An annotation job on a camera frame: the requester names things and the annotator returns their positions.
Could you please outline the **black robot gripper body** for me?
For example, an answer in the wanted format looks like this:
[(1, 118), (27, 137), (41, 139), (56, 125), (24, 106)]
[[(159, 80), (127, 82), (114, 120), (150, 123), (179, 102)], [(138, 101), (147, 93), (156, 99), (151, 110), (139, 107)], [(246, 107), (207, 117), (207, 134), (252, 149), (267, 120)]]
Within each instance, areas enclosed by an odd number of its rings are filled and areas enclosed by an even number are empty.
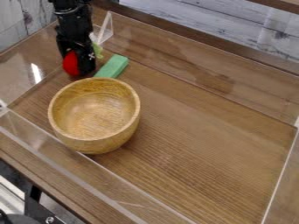
[(90, 5), (56, 5), (55, 15), (59, 25), (58, 34), (71, 41), (71, 48), (91, 43), (90, 34), (94, 31)]

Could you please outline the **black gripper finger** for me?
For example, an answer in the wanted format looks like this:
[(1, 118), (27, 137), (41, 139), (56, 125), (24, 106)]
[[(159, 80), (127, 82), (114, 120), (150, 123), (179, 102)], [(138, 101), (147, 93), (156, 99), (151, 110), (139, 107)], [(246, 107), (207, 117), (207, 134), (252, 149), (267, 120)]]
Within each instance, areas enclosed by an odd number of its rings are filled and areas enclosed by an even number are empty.
[(75, 53), (78, 56), (79, 75), (90, 74), (96, 68), (96, 54), (92, 44), (79, 45)]
[(68, 50), (71, 49), (71, 41), (60, 34), (56, 35), (56, 43), (62, 57), (66, 57)]

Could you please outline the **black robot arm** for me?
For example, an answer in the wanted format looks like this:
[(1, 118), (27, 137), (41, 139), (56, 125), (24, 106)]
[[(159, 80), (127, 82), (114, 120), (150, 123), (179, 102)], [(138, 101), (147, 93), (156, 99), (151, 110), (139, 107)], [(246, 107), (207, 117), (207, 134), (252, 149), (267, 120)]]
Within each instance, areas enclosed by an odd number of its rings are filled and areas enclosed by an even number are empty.
[(62, 66), (70, 76), (82, 76), (96, 68), (96, 54), (90, 34), (94, 32), (90, 0), (48, 0), (59, 24), (56, 43)]

